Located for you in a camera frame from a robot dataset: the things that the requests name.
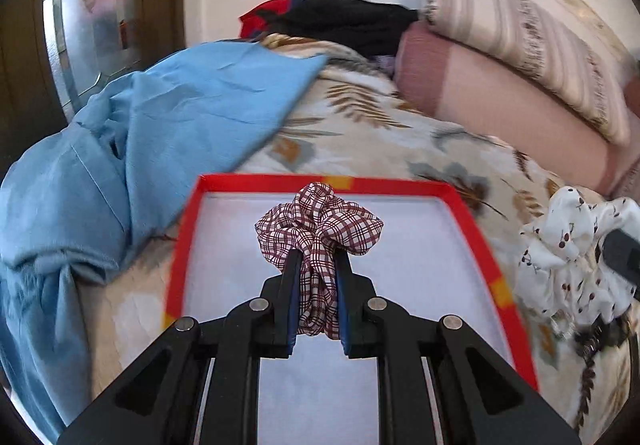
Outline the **black hair claw clip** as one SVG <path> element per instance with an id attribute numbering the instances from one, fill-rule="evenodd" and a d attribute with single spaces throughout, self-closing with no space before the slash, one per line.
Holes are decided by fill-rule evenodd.
<path id="1" fill-rule="evenodd" d="M 580 433 L 580 430 L 584 426 L 585 419 L 589 415 L 594 379 L 596 379 L 596 371 L 594 370 L 594 366 L 596 366 L 596 356 L 591 361 L 584 361 L 582 359 L 584 361 L 584 369 L 582 369 L 582 373 L 580 374 L 579 403 L 573 423 L 573 429 L 577 434 Z"/>

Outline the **white cherry print scrunchie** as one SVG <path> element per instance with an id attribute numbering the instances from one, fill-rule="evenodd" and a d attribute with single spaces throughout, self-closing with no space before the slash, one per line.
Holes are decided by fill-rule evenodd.
<path id="1" fill-rule="evenodd" d="M 538 316 L 566 317 L 577 329 L 610 324 L 631 307 L 637 291 L 603 263 L 605 236 L 621 229 L 639 237 L 634 199 L 590 204 L 575 187 L 551 197 L 546 214 L 521 228 L 524 243 L 514 274 L 515 295 Z"/>

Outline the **light blue cloth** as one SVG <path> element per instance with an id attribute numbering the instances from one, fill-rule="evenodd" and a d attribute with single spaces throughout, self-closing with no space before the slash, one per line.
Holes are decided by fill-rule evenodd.
<path id="1" fill-rule="evenodd" d="M 205 173 L 275 135 L 326 66 L 256 43 L 204 43 L 93 95 L 1 184 L 1 364 L 48 439 L 89 405 L 76 287 L 105 285 L 177 220 Z"/>

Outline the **frosted glass door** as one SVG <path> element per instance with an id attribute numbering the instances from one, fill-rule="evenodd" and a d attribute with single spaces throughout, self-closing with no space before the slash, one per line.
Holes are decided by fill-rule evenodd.
<path id="1" fill-rule="evenodd" d="M 134 0 L 42 0 L 44 38 L 63 113 L 140 66 Z"/>

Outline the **striped floral pillow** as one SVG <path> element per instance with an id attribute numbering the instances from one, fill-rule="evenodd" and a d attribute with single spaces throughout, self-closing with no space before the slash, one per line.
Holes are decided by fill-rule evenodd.
<path id="1" fill-rule="evenodd" d="M 602 58 L 532 0 L 423 0 L 435 34 L 536 81 L 608 142 L 630 143 L 623 89 Z"/>

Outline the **red rimmed white tray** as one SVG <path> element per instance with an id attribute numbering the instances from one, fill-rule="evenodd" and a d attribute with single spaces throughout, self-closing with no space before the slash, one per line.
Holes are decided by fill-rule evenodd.
<path id="1" fill-rule="evenodd" d="M 385 222 L 369 255 L 330 247 L 338 338 L 303 336 L 303 264 L 269 275 L 254 221 L 307 185 Z M 320 176 L 201 176 L 180 224 L 165 309 L 165 444 L 552 444 L 573 431 L 540 396 L 503 277 L 448 185 Z"/>

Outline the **black and red clothes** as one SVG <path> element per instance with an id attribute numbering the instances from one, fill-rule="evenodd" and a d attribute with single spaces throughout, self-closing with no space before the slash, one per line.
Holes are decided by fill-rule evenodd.
<path id="1" fill-rule="evenodd" d="M 367 58 L 394 56 L 419 14 L 366 0 L 268 0 L 239 17 L 240 37 L 283 34 L 347 46 Z"/>

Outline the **pink bolster pillow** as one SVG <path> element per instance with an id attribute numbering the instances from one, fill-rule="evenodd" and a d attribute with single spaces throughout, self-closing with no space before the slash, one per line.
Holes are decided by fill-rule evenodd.
<path id="1" fill-rule="evenodd" d="M 396 56 L 399 94 L 426 116 L 492 135 L 560 178 L 603 196 L 639 197 L 639 118 L 631 141 L 608 142 L 562 101 L 509 67 L 433 34 L 404 32 Z"/>

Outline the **red white plaid scrunchie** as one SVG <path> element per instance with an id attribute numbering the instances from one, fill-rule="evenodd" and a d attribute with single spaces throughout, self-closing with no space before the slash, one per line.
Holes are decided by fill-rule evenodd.
<path id="1" fill-rule="evenodd" d="M 334 251 L 363 255 L 378 243 L 384 223 L 375 214 L 314 182 L 292 202 L 271 208 L 255 224 L 260 251 L 279 271 L 288 253 L 303 254 L 299 271 L 298 332 L 340 338 Z"/>

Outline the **leaf pattern plush blanket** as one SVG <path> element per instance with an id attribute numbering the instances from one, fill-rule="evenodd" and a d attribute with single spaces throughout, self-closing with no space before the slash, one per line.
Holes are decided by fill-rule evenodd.
<path id="1" fill-rule="evenodd" d="M 588 202 L 603 196 L 576 185 L 495 136 L 426 116 L 395 84 L 346 46 L 282 34 L 265 48 L 302 58 L 324 54 L 324 68 L 281 130 L 243 165 L 246 173 L 325 174 L 435 180 L 454 187 L 474 214 L 506 279 L 512 279 L 518 230 L 540 218 L 550 199 L 574 185 Z M 176 231 L 155 237 L 114 283 L 80 289 L 92 352 L 91 391 L 101 393 L 162 329 L 169 261 Z M 639 311 L 626 314 L 628 339 L 596 356 L 589 415 L 578 434 L 586 444 L 604 436 L 626 400 L 639 363 Z M 533 358 L 547 401 L 573 428 L 584 361 L 575 344 L 554 338 L 551 327 L 524 313 Z"/>

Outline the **grey black sheer scrunchie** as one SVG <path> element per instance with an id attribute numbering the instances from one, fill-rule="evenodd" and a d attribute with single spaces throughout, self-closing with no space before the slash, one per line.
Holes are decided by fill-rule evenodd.
<path id="1" fill-rule="evenodd" d="M 576 333 L 576 353 L 584 361 L 591 361 L 607 347 L 620 347 L 629 334 L 630 326 L 626 315 L 614 318 L 611 323 L 605 323 L 599 316 L 589 328 Z"/>

